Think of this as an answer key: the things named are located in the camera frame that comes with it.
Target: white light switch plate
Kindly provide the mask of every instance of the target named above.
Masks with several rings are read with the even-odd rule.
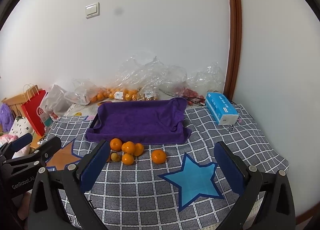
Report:
[[[85,17],[87,19],[100,15],[100,4],[89,4],[85,7]]]

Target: purple towel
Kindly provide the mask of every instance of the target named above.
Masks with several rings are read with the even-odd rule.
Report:
[[[184,98],[105,103],[85,137],[91,142],[119,138],[143,144],[185,143],[191,134],[182,125],[186,106]]]

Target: orange star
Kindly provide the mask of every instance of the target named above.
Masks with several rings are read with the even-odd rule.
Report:
[[[75,139],[58,150],[47,162],[47,167],[55,167],[56,170],[63,170],[66,165],[81,160],[82,157],[73,154],[72,150],[74,141]]]

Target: wooden headboard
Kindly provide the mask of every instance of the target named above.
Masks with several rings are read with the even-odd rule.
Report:
[[[35,85],[35,86],[30,87],[24,93],[21,93],[19,95],[11,97],[11,98],[5,98],[1,102],[4,104],[7,104],[9,106],[9,108],[12,110],[14,117],[17,117],[17,116],[25,117],[25,114],[23,113],[21,106],[25,102],[27,102],[27,100],[29,98],[36,95],[39,90],[41,90],[41,89],[39,89],[38,86]]]

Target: red paper bag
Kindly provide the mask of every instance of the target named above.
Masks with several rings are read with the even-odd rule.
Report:
[[[28,121],[39,136],[44,136],[44,122],[48,119],[46,113],[39,107],[45,96],[45,90],[40,90],[38,94],[30,98],[21,107]]]

